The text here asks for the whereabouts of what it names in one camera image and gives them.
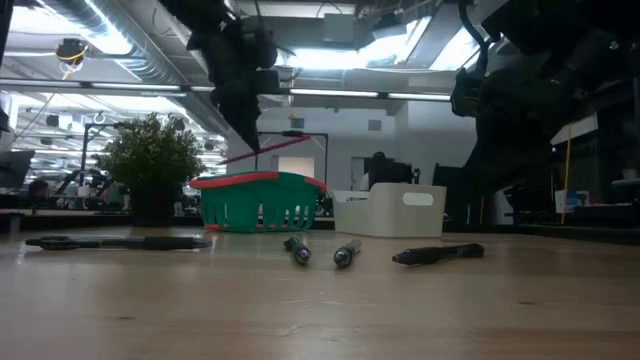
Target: wooden table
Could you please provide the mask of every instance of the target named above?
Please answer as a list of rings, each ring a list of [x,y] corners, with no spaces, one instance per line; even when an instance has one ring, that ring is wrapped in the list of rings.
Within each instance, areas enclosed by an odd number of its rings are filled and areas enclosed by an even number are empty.
[[[203,234],[145,234],[168,232]],[[440,242],[363,239],[337,271],[331,256],[351,236],[301,235],[306,268],[282,234],[205,236],[212,248],[180,252],[2,243],[0,359],[640,357],[640,248],[447,234],[484,244],[485,258],[408,268],[391,255]]]

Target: green basket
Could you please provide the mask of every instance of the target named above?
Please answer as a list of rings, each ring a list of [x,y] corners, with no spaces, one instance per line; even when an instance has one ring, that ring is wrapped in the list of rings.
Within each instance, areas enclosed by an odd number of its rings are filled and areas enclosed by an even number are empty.
[[[275,171],[203,177],[190,185],[202,190],[206,229],[244,233],[307,230],[313,224],[318,195],[326,192],[317,180]]]

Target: plant pot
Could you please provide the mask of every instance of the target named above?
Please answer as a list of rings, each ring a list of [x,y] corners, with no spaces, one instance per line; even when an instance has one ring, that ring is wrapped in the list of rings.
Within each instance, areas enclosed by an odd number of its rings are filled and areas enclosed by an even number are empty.
[[[136,187],[131,189],[133,226],[167,227],[173,223],[176,187]]]

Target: white storage bin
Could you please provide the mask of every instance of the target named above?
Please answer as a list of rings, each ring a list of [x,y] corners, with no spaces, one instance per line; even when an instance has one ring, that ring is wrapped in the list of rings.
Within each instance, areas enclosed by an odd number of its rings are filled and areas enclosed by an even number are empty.
[[[442,235],[447,188],[378,183],[370,192],[333,191],[336,231],[375,237]]]

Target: ventilation duct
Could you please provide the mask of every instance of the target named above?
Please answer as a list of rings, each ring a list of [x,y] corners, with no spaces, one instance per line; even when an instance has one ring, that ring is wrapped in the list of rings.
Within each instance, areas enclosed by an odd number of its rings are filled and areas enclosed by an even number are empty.
[[[114,0],[36,0],[56,16],[78,27],[80,34],[96,48],[110,55],[127,55],[116,60],[144,83],[184,84],[187,79],[173,66],[144,30]],[[193,93],[170,101],[190,112],[205,131],[226,133],[222,115],[202,95]]]

